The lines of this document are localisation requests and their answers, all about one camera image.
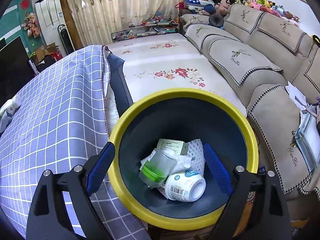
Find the red bag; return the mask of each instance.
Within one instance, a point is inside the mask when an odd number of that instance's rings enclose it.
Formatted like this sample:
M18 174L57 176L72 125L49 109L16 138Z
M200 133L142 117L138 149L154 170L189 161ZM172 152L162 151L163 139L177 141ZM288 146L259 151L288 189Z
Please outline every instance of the red bag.
M179 8L179 10L185 9L185 7L184 7L184 2L183 2L183 1L182 1L182 2L179 2L179 3L175 6L175 8Z

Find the white cabinet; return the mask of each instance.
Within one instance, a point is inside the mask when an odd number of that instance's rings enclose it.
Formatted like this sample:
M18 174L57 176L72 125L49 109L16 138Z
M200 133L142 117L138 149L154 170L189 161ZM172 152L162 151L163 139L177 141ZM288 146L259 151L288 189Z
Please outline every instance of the white cabinet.
M39 0L35 3L35 6L40 29L43 34L45 43L49 45L55 42L56 46L59 46L62 56L65 57L67 53L63 47L58 33L58 26L60 24L66 25L62 14L60 0Z

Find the white bottle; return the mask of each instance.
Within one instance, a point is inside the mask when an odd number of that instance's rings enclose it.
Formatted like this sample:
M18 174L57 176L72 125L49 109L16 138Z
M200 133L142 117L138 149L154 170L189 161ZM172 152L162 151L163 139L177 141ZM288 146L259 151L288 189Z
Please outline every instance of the white bottle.
M2 118L5 110L13 115L16 109L21 106L21 104L22 98L19 95L15 95L12 99L6 101L0 109L0 119Z

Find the red circle decoration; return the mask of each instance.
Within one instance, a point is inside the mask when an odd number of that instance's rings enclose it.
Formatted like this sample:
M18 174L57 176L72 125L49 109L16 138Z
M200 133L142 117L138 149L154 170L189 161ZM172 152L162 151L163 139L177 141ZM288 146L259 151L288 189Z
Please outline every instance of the red circle decoration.
M22 0L20 3L20 7L22 10L25 10L29 7L30 1L29 0Z

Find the clear plastic cup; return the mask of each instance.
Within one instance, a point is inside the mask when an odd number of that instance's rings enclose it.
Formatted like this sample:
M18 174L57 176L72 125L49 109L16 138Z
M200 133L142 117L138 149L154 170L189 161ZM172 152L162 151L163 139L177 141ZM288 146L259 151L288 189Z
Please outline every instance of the clear plastic cup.
M176 164L175 159L167 156L164 151L155 148L143 165L139 178L149 187L160 187Z

